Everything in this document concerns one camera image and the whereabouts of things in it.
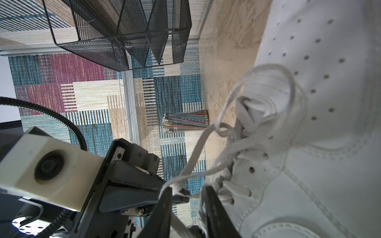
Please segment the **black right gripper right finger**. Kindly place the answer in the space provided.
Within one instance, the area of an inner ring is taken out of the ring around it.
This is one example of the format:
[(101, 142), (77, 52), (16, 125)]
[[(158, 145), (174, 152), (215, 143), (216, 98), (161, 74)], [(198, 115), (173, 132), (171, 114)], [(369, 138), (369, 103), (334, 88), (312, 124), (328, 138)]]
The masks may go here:
[(212, 186), (206, 186), (202, 189), (201, 198), (205, 203), (207, 237), (240, 238), (240, 234), (234, 227)]

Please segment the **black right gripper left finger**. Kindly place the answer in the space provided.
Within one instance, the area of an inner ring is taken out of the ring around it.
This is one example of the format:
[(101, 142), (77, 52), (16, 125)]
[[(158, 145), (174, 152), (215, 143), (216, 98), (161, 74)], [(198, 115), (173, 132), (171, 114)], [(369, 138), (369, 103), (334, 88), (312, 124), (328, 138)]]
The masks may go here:
[(138, 238), (170, 237), (171, 214), (173, 205), (172, 188), (167, 187), (161, 194), (153, 212), (138, 235)]

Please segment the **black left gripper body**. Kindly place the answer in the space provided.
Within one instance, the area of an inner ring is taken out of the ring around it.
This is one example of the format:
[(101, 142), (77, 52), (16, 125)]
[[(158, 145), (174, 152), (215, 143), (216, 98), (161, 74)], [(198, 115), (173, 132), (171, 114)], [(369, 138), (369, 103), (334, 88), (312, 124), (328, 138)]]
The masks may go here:
[[(159, 157), (125, 139), (112, 142), (83, 209), (65, 238), (124, 238), (130, 217), (150, 217), (165, 180), (157, 175)], [(188, 203), (190, 192), (173, 195)]]

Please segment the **white leather sneaker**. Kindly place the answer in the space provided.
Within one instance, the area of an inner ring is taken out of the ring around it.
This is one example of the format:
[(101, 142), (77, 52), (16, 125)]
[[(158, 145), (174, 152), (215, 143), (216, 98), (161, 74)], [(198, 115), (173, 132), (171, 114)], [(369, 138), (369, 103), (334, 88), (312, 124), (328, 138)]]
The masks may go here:
[(380, 1), (273, 1), (254, 67), (165, 188), (213, 132), (228, 142), (200, 175), (220, 237), (380, 237)]

